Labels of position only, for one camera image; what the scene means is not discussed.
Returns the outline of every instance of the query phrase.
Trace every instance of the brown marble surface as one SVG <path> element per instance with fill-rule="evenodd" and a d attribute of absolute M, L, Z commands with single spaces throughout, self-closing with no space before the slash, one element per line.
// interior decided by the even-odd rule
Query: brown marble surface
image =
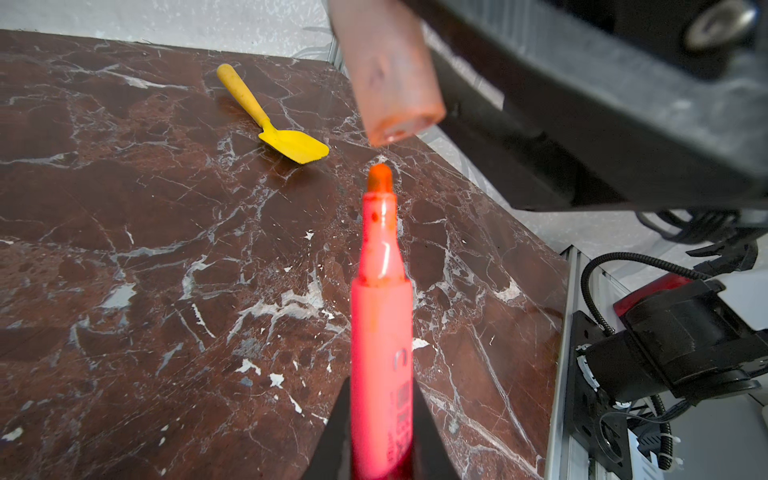
<path fill-rule="evenodd" d="M 415 368 L 464 478 L 540 478 L 565 263 L 328 64 L 0 31 L 0 476 L 298 478 L 349 372 L 370 165 L 395 174 Z M 297 166 L 278 128 L 331 147 Z"/>

